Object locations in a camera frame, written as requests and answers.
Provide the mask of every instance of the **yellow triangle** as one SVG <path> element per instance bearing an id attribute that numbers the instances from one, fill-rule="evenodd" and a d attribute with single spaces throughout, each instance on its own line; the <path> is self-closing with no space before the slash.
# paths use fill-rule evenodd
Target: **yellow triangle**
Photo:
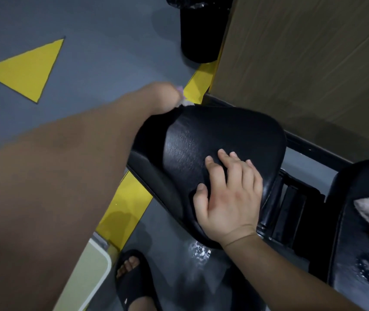
<path id="1" fill-rule="evenodd" d="M 38 102 L 63 39 L 0 62 L 0 83 Z"/>

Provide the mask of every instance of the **gray floor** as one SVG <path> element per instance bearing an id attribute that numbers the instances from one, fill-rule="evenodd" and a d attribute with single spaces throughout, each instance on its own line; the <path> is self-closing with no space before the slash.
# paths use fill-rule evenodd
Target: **gray floor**
<path id="1" fill-rule="evenodd" d="M 185 85 L 179 12 L 165 0 L 0 0 L 0 61 L 66 36 L 38 105 L 0 84 L 0 144 L 153 80 Z M 326 194 L 333 170 L 287 150 L 283 168 Z M 229 310 L 229 260 L 197 244 L 152 201 L 126 248 L 149 259 L 165 310 Z M 121 310 L 111 274 L 89 307 Z"/>

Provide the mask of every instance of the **yellow floor marking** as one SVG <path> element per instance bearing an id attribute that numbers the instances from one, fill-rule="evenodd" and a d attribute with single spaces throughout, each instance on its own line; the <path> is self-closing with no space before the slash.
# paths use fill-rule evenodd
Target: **yellow floor marking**
<path id="1" fill-rule="evenodd" d="M 211 84 L 215 67 L 216 62 L 200 65 L 184 88 L 184 95 L 188 100 L 196 104 L 202 102 L 203 95 Z M 151 199 L 151 194 L 131 172 L 127 172 L 96 231 L 121 250 Z"/>
<path id="2" fill-rule="evenodd" d="M 152 198 L 128 171 L 96 231 L 121 250 Z"/>
<path id="3" fill-rule="evenodd" d="M 183 90 L 184 96 L 195 104 L 201 104 L 203 95 L 212 83 L 213 73 L 216 69 L 216 61 L 200 64 L 196 73 Z"/>
<path id="4" fill-rule="evenodd" d="M 38 102 L 63 39 L 0 62 L 0 83 Z"/>

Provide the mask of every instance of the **person's right arm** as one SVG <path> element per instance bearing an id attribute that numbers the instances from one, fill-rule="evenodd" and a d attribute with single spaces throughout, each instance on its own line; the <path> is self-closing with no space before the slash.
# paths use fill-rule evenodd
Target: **person's right arm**
<path id="1" fill-rule="evenodd" d="M 219 242 L 271 310 L 361 310 L 324 282 L 297 268 L 257 234 L 262 178 L 253 164 L 218 151 L 228 169 L 208 156 L 211 196 L 200 184 L 193 198 L 205 233 Z"/>

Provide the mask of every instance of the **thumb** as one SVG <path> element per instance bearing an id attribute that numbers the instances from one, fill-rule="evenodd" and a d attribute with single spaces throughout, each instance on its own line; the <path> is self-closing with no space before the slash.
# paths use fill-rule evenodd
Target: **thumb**
<path id="1" fill-rule="evenodd" d="M 203 183 L 199 183 L 196 193 L 193 196 L 194 210 L 199 224 L 206 222 L 208 218 L 208 188 Z"/>

